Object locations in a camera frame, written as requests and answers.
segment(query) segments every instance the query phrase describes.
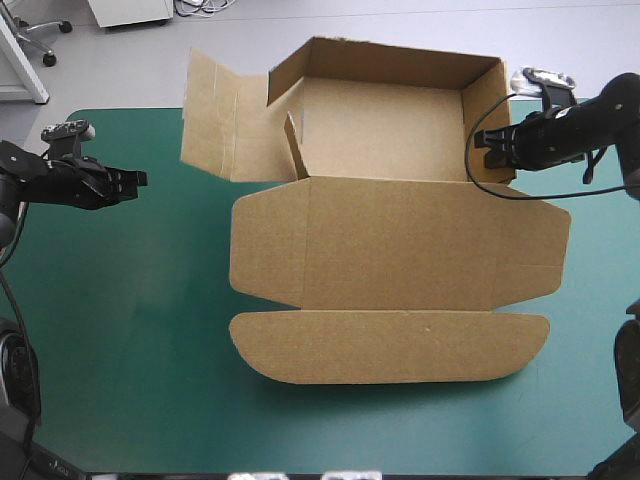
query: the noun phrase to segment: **folded flap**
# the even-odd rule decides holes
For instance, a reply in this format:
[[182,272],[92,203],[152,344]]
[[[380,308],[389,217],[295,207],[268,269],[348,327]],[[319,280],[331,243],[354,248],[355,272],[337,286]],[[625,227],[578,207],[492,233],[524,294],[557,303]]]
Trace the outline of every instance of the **folded flap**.
[[289,89],[270,108],[266,98],[266,75],[237,75],[193,49],[182,161],[234,182],[295,180],[282,122],[289,111],[299,115],[301,91]]
[[287,113],[287,119],[284,122],[284,133],[287,136],[287,142],[289,142],[289,148],[291,149],[291,159],[296,171],[296,179],[303,180],[305,178],[309,178],[309,172],[307,171],[307,167],[302,159],[300,142],[298,140],[298,135],[296,134],[296,126],[293,122],[293,115],[291,112]]
[[559,287],[569,224],[464,182],[312,177],[236,203],[231,277],[306,309],[489,311]]
[[231,178],[241,80],[228,68],[191,50],[185,91],[182,161]]
[[[229,274],[234,289],[302,304],[309,185],[303,180],[235,202]],[[256,201],[263,193],[267,201]]]
[[491,380],[524,368],[549,322],[537,315],[442,311],[243,313],[231,336],[259,373],[288,383]]

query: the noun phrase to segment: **cardboard box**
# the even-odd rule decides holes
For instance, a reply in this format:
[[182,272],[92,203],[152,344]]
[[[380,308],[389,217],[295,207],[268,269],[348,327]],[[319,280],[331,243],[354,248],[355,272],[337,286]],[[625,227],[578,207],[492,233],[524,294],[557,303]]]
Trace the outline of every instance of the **cardboard box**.
[[[311,176],[466,181],[473,122],[508,93],[496,57],[312,38],[266,76],[191,53],[182,160],[234,182],[292,181],[291,113]],[[483,128],[509,123],[502,105]],[[474,172],[508,182],[513,169]]]
[[[492,310],[558,288],[569,215],[490,197],[463,164],[469,126],[506,93],[493,57],[313,38],[267,78],[192,53],[183,160],[291,182],[234,206],[233,287],[301,308],[232,321],[252,367],[291,383],[472,381],[535,357],[548,321]],[[483,126],[507,123],[505,104]],[[514,177],[482,154],[481,179]]]

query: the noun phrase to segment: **green table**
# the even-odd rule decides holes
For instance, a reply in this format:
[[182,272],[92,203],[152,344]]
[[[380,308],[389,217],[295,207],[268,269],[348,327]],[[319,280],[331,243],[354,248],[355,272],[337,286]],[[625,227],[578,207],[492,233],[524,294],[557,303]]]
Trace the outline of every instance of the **green table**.
[[[517,102],[516,116],[533,105]],[[640,210],[624,194],[561,203],[573,215],[562,289],[505,309],[552,322],[522,373],[476,384],[285,385],[252,371],[227,331],[238,312],[281,308],[228,281],[231,206],[269,185],[181,164],[178,109],[81,117],[97,129],[86,153],[147,170],[150,186],[97,212],[34,205],[8,267],[42,367],[36,440],[69,461],[94,471],[577,474],[631,435],[612,361],[640,294]],[[566,191],[582,168],[514,185]],[[619,182],[617,162],[604,159],[594,186]]]

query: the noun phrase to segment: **black cable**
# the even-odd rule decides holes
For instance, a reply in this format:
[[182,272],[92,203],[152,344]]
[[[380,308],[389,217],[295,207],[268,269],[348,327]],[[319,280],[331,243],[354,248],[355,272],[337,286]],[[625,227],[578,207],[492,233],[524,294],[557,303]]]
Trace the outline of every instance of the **black cable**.
[[469,136],[467,137],[467,143],[465,145],[465,150],[464,150],[464,167],[467,171],[467,176],[469,177],[469,180],[471,180],[473,184],[476,187],[478,187],[480,190],[482,190],[485,193],[488,193],[489,195],[493,195],[494,197],[502,198],[504,200],[558,200],[561,198],[578,198],[578,197],[589,197],[592,195],[603,195],[605,193],[619,192],[620,190],[640,188],[640,184],[636,184],[636,185],[621,185],[619,187],[610,187],[610,188],[604,188],[602,190],[591,190],[587,192],[572,192],[572,193],[560,193],[555,195],[535,195],[535,196],[525,196],[523,194],[522,196],[518,196],[518,195],[508,195],[505,193],[496,192],[495,190],[492,190],[491,188],[488,188],[485,185],[481,184],[471,170],[471,142],[473,140],[473,136],[475,135],[476,131],[480,127],[480,124],[489,115],[491,115],[504,102],[509,100],[511,97],[515,97],[515,96],[516,96],[515,93],[511,93],[509,95],[505,95],[500,100],[498,100],[489,110],[487,110],[485,113],[483,113],[480,116],[480,118],[476,121],[476,123],[471,128],[471,131],[469,132]]
[[31,350],[31,342],[29,341],[29,334],[27,332],[27,326],[24,323],[24,318],[22,317],[22,312],[20,311],[20,306],[16,300],[16,297],[13,295],[11,291],[11,286],[7,281],[7,278],[4,276],[4,272],[0,269],[0,285],[2,285],[2,289],[4,290],[9,303],[11,304],[11,309],[13,310],[13,314],[16,317],[16,321],[18,322],[18,327],[20,329],[20,334],[22,335],[22,340],[24,342],[24,346],[27,349],[27,362],[29,363],[29,370],[31,370],[31,383],[33,385],[33,411],[31,412],[31,416],[29,419],[29,425],[27,426],[27,430],[24,435],[23,440],[23,448],[26,455],[30,455],[31,453],[31,443],[33,441],[33,434],[35,431],[35,426],[40,417],[40,396],[38,395],[38,373],[36,371],[36,362],[33,358],[33,351]]
[[22,237],[22,230],[24,230],[24,222],[25,222],[25,219],[27,218],[28,211],[29,211],[29,202],[25,202],[24,209],[22,210],[22,215],[18,220],[16,237],[13,240],[13,243],[11,244],[11,246],[9,247],[9,251],[0,258],[0,268],[4,267],[7,264],[7,262],[11,260],[11,257],[13,256],[13,254],[16,251],[16,248],[18,247],[18,243],[20,243],[20,237]]
[[24,480],[24,477],[29,470],[29,466],[31,465],[31,460],[33,459],[33,455],[28,455],[24,461],[24,465],[22,466],[22,470],[20,471],[20,475],[18,476],[18,480]]

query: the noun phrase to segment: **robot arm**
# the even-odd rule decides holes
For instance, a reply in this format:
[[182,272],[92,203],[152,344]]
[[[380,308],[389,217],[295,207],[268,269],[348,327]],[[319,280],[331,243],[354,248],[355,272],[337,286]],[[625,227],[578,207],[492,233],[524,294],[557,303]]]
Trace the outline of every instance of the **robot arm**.
[[[604,150],[615,145],[625,186],[640,184],[640,75],[619,75],[581,104],[572,93],[575,83],[562,74],[524,68],[511,85],[518,94],[542,97],[544,111],[517,125],[478,132],[476,148],[490,148],[486,168],[535,171],[586,158],[584,183],[590,183]],[[595,157],[594,150],[600,151]],[[640,200],[640,189],[627,193]]]
[[94,137],[86,120],[47,127],[47,158],[0,142],[0,248],[11,243],[21,202],[53,203],[96,210],[138,197],[147,174],[105,167],[83,156],[80,143]]

